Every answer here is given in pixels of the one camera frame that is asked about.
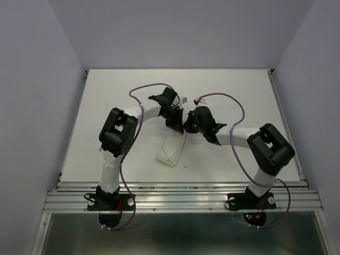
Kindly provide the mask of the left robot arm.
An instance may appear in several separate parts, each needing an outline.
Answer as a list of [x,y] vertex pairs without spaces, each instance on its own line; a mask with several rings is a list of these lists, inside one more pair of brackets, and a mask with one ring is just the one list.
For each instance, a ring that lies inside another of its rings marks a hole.
[[187,101],[166,86],[160,95],[151,95],[144,102],[128,109],[113,108],[99,134],[103,151],[103,169],[92,203],[101,210],[115,210],[120,203],[120,172],[124,157],[132,148],[143,123],[154,117],[163,117],[171,131],[165,139],[157,160],[174,167],[185,144],[183,104]]

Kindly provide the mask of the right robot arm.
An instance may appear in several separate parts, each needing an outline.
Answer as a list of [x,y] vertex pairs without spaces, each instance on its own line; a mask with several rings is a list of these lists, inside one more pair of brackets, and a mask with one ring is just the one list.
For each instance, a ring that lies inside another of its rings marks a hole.
[[260,128],[243,128],[217,123],[210,109],[206,106],[196,107],[188,113],[183,124],[187,133],[201,133],[214,145],[231,146],[233,154],[236,147],[249,149],[257,162],[258,169],[244,193],[228,195],[227,208],[231,211],[256,209],[276,205],[268,201],[269,194],[280,171],[294,158],[295,150],[281,135],[274,125],[267,123]]

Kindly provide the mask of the white cloth napkin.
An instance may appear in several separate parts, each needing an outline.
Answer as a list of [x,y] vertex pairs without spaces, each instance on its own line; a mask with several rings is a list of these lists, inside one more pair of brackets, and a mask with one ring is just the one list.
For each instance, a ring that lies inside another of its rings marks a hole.
[[175,167],[179,162],[185,145],[186,134],[170,131],[158,152],[156,159],[169,167]]

